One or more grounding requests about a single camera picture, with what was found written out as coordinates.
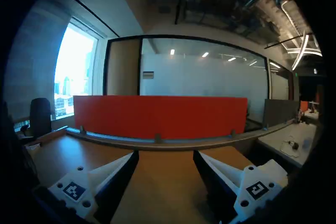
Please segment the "office chair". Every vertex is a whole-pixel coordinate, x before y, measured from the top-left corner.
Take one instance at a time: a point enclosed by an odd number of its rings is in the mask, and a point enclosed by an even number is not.
[[[21,131],[26,136],[26,131],[29,129],[32,136],[24,137],[22,144],[35,141],[38,137],[52,131],[50,114],[51,109],[48,99],[36,98],[31,101],[29,114],[30,127],[28,125],[22,126]]]

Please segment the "orange partition panel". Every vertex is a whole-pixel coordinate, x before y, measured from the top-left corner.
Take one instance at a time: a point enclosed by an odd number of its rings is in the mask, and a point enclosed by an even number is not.
[[[308,110],[308,102],[307,101],[301,101],[300,110],[301,110],[301,112],[305,112],[305,111]]]
[[[74,96],[76,127],[120,137],[195,139],[244,132],[247,99],[187,96]]]

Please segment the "glass office partition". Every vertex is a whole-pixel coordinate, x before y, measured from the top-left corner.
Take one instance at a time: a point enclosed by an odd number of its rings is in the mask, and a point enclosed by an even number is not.
[[[265,58],[210,42],[143,39],[140,95],[246,97],[247,118],[263,121]]]

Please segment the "window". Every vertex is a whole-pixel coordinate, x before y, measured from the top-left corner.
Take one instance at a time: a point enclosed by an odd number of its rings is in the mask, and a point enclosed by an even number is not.
[[[272,82],[272,99],[293,99],[293,74],[270,60],[270,75]]]
[[[98,39],[69,23],[55,70],[55,117],[74,113],[73,95],[91,95],[92,65]]]
[[[268,98],[266,66],[265,58],[231,46],[143,39],[140,95],[246,97],[247,119],[261,126]]]

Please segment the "cable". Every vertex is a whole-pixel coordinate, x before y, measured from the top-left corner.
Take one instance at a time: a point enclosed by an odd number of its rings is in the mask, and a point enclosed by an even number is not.
[[[294,158],[298,158],[298,157],[300,157],[300,152],[299,152],[299,150],[296,150],[296,152],[299,154],[298,156],[289,155],[289,154],[287,154],[286,152],[284,152],[284,151],[282,150],[282,147],[283,147],[284,143],[288,143],[289,145],[291,145],[291,143],[293,143],[293,145],[294,145],[294,143],[295,143],[294,140],[289,140],[289,141],[285,141],[285,140],[283,140],[283,141],[282,141],[282,144],[281,144],[281,146],[280,146],[280,151],[281,151],[282,153],[286,154],[286,155],[289,156],[289,157],[294,157]]]

